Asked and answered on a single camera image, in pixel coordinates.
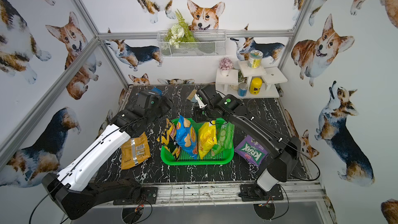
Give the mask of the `yellow Lays chips bag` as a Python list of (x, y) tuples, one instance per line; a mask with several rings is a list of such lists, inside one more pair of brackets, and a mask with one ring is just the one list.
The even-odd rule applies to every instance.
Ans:
[(205, 122), (198, 131), (198, 149), (200, 159), (203, 160), (204, 157), (210, 152), (214, 145), (217, 144), (217, 128), (216, 122), (210, 121)]

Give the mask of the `green cucumber chips bag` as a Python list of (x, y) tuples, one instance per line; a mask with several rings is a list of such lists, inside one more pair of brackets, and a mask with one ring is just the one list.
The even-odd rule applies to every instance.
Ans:
[(233, 136), (235, 125), (225, 123), (221, 126), (217, 134), (217, 144), (211, 149), (211, 156), (215, 157), (219, 153), (233, 148)]

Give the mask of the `blue Lays chips bag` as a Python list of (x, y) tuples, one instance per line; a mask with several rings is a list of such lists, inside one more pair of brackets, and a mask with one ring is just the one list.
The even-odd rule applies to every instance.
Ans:
[(177, 144), (193, 159), (198, 157), (198, 140), (195, 129), (191, 121), (183, 116), (179, 116), (176, 123), (176, 141)]

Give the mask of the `black Lays chips bag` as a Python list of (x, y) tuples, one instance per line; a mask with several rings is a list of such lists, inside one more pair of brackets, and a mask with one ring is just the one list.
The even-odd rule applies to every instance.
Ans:
[(176, 126), (167, 118), (165, 129), (157, 138), (157, 142), (171, 153), (175, 161), (178, 161), (181, 153), (181, 147), (177, 143), (176, 134)]

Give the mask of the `orange chips bag silver stripe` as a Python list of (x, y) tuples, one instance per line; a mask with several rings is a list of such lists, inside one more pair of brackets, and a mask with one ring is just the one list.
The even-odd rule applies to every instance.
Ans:
[(121, 146), (121, 151), (121, 170), (131, 169), (149, 159), (151, 153), (146, 133), (129, 139)]

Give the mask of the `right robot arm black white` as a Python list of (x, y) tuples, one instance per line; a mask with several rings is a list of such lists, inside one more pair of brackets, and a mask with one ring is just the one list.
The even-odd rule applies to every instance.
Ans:
[(198, 106), (193, 119), (207, 122), (222, 118), (244, 131), (259, 143), (268, 155), (264, 169), (256, 180), (257, 187), (269, 192), (278, 183), (285, 183), (299, 160), (300, 140), (288, 137), (272, 129), (257, 115), (251, 113), (243, 101), (228, 94), (216, 94), (213, 98), (195, 95)]

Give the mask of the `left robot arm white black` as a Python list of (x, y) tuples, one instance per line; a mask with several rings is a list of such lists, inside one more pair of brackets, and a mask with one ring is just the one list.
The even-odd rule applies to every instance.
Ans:
[(172, 107), (172, 101), (156, 91), (140, 92), (135, 103), (121, 110), (75, 161), (57, 174), (48, 173), (42, 179), (47, 196), (70, 220), (79, 219), (103, 203), (137, 199), (141, 185), (134, 179), (103, 184), (94, 184), (90, 180), (122, 144), (139, 137), (148, 125), (162, 119)]

